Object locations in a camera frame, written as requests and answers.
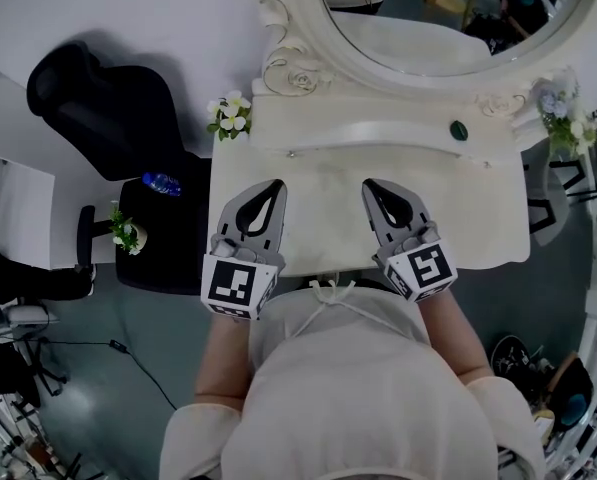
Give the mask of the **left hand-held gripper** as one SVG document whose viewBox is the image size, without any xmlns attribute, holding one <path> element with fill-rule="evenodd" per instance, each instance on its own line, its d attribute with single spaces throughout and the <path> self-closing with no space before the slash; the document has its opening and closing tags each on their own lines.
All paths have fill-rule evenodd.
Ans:
<svg viewBox="0 0 597 480">
<path fill-rule="evenodd" d="M 280 179 L 244 190 L 224 207 L 211 251 L 203 257 L 200 299 L 212 313 L 255 321 L 275 289 L 287 203 Z"/>
</svg>

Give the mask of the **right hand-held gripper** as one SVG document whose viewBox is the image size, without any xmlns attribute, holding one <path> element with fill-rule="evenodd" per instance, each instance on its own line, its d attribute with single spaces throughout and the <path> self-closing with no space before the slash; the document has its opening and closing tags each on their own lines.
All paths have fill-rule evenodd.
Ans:
<svg viewBox="0 0 597 480">
<path fill-rule="evenodd" d="M 376 178 L 362 183 L 362 199 L 380 245 L 374 261 L 394 289 L 408 302 L 448 289 L 458 277 L 457 270 L 422 199 L 394 182 Z"/>
</svg>

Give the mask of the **white ornate dressing table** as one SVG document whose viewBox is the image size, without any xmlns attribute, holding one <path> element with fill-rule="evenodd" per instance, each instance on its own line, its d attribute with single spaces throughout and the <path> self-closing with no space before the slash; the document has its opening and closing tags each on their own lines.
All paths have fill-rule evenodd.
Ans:
<svg viewBox="0 0 597 480">
<path fill-rule="evenodd" d="M 467 141 L 451 136 L 454 120 L 467 127 Z M 332 150 L 281 158 L 255 145 Z M 486 169 L 458 155 L 514 161 Z M 226 203 L 243 190 L 280 179 L 288 190 L 280 247 L 285 274 L 369 268 L 378 243 L 361 197 L 368 178 L 418 194 L 462 269 L 490 269 L 529 256 L 520 153 L 509 124 L 480 112 L 352 122 L 287 98 L 258 96 L 250 136 L 213 146 L 209 222 L 216 225 Z"/>
</svg>

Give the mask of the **person's right forearm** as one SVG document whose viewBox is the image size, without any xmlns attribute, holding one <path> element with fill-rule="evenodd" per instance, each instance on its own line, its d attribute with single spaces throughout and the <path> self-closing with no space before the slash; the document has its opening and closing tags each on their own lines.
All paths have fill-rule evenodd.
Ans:
<svg viewBox="0 0 597 480">
<path fill-rule="evenodd" d="M 484 347 L 450 290 L 418 307 L 432 348 L 464 385 L 493 376 Z"/>
</svg>

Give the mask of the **person's left forearm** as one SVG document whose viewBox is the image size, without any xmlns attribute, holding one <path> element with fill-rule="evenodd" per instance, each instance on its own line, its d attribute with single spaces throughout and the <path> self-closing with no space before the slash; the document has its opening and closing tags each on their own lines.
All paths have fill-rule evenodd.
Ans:
<svg viewBox="0 0 597 480">
<path fill-rule="evenodd" d="M 195 403 L 243 410 L 252 380 L 249 331 L 249 321 L 221 315 L 212 317 L 195 381 Z"/>
</svg>

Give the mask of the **blue-capped water bottle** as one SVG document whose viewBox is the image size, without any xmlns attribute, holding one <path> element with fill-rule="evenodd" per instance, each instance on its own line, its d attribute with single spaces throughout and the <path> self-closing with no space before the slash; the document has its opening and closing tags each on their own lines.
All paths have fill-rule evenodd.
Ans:
<svg viewBox="0 0 597 480">
<path fill-rule="evenodd" d="M 145 172 L 142 175 L 142 182 L 151 190 L 172 197 L 181 195 L 181 185 L 179 181 L 163 173 Z"/>
</svg>

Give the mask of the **white flower plant white pot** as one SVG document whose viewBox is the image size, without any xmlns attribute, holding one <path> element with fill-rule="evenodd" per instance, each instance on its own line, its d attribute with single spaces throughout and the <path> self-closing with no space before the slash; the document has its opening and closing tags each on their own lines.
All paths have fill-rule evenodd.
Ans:
<svg viewBox="0 0 597 480">
<path fill-rule="evenodd" d="M 252 103 L 231 91 L 207 104 L 207 131 L 218 141 L 246 139 L 252 126 Z"/>
</svg>

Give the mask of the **small round-pot flower plant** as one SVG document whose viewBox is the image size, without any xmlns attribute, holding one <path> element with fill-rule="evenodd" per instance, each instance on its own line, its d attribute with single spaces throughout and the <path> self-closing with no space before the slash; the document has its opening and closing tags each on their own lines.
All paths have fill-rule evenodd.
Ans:
<svg viewBox="0 0 597 480">
<path fill-rule="evenodd" d="M 112 202 L 110 221 L 113 243 L 129 255 L 138 255 L 147 242 L 146 230 L 135 224 L 131 218 L 124 216 L 120 211 L 118 201 Z"/>
</svg>

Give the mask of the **black office chair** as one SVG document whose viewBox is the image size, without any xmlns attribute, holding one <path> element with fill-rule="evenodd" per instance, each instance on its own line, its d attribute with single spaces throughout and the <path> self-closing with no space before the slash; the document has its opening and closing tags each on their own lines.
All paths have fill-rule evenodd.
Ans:
<svg viewBox="0 0 597 480">
<path fill-rule="evenodd" d="M 115 245 L 118 280 L 152 292 L 197 296 L 206 248 L 211 161 L 187 151 L 165 80 L 142 66 L 104 67 L 82 41 L 47 54 L 26 85 L 30 111 L 75 147 L 107 181 L 122 185 L 119 208 L 142 226 L 135 256 Z M 143 184 L 145 172 L 181 185 L 179 197 Z M 111 233 L 110 217 L 80 211 L 77 260 L 92 263 L 93 241 Z"/>
</svg>

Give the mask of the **black round bag white print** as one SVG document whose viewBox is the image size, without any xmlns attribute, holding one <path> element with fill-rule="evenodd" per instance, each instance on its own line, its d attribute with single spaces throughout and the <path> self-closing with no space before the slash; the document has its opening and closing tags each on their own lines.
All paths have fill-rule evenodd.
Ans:
<svg viewBox="0 0 597 480">
<path fill-rule="evenodd" d="M 493 373 L 512 382 L 521 379 L 529 370 L 530 356 L 524 343 L 507 334 L 495 345 L 490 355 Z"/>
</svg>

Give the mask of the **oval white-framed mirror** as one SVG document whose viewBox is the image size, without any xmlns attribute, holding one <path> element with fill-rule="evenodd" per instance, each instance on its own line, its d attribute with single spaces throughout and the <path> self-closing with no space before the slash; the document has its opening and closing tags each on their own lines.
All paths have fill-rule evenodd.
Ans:
<svg viewBox="0 0 597 480">
<path fill-rule="evenodd" d="M 331 11 L 325 0 L 257 0 L 272 28 L 262 96 L 355 121 L 480 112 L 509 119 L 528 84 L 563 66 L 588 32 L 597 0 L 569 0 L 540 32 L 492 55 L 485 42 L 442 25 Z"/>
</svg>

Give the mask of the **person's white top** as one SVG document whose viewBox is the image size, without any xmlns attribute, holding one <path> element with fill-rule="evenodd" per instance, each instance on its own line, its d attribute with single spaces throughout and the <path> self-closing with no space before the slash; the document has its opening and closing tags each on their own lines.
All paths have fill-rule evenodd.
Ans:
<svg viewBox="0 0 597 480">
<path fill-rule="evenodd" d="M 249 322 L 243 410 L 178 409 L 159 480 L 544 480 L 526 399 L 494 373 L 464 385 L 418 303 L 312 282 Z"/>
</svg>

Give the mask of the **pale blue flower plant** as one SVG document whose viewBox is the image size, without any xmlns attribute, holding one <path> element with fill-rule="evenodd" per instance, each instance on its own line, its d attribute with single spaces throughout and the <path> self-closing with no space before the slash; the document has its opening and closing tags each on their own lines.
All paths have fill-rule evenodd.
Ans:
<svg viewBox="0 0 597 480">
<path fill-rule="evenodd" d="M 595 144 L 596 118 L 582 105 L 580 86 L 572 68 L 555 72 L 551 79 L 537 81 L 532 95 L 552 155 L 567 153 L 578 157 Z"/>
</svg>

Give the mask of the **white cubby shelf unit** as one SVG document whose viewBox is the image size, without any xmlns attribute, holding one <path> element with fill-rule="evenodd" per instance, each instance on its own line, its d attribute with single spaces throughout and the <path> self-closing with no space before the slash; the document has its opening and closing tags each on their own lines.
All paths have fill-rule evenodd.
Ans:
<svg viewBox="0 0 597 480">
<path fill-rule="evenodd" d="M 46 269 L 55 183 L 46 171 L 49 144 L 26 108 L 22 88 L 0 76 L 0 252 Z"/>
</svg>

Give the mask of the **teal chair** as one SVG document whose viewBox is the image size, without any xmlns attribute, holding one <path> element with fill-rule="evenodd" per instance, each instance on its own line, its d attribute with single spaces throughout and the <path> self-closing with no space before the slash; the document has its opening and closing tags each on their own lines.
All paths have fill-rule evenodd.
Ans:
<svg viewBox="0 0 597 480">
<path fill-rule="evenodd" d="M 580 357 L 571 353 L 547 386 L 547 408 L 554 413 L 554 430 L 568 431 L 586 414 L 593 383 Z"/>
</svg>

